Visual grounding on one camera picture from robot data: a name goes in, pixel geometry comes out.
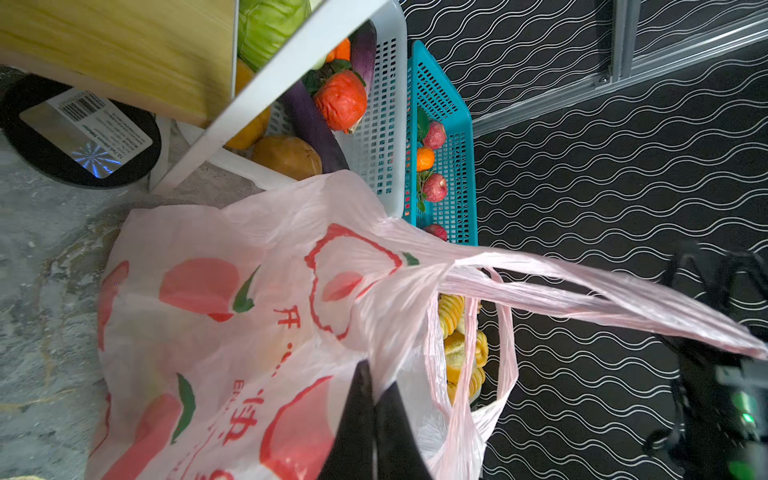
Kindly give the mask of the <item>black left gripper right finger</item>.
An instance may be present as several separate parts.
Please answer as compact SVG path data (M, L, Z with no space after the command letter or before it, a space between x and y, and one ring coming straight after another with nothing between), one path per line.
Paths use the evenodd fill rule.
M377 479L431 480L414 440L397 383L382 393L374 411Z

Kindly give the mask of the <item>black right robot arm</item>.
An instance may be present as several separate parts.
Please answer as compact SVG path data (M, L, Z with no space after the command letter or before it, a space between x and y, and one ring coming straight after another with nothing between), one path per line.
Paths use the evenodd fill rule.
M767 264L753 252L715 254L697 243L679 247L661 284L692 268L703 287L702 303L729 315L735 278L745 274L767 295ZM764 479L767 476L767 363L699 341L663 337L676 353L680 374L670 383L674 423L652 432L642 451L666 454L686 479Z

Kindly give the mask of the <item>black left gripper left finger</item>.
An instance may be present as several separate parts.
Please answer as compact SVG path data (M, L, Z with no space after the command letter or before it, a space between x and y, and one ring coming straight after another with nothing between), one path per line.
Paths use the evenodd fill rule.
M330 453L318 480L374 478L374 401L370 367L356 366Z

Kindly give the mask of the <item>pink plastic bag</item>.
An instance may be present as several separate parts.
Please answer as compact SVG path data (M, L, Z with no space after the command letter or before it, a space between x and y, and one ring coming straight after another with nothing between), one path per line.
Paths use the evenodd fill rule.
M447 394L440 294L466 299ZM388 216L339 171L223 209L132 211L98 300L109 393L89 479L315 479L357 364L393 383L436 479L475 479L518 379L525 310L764 359L745 327L669 288L539 255L451 244ZM488 340L469 397L476 332Z

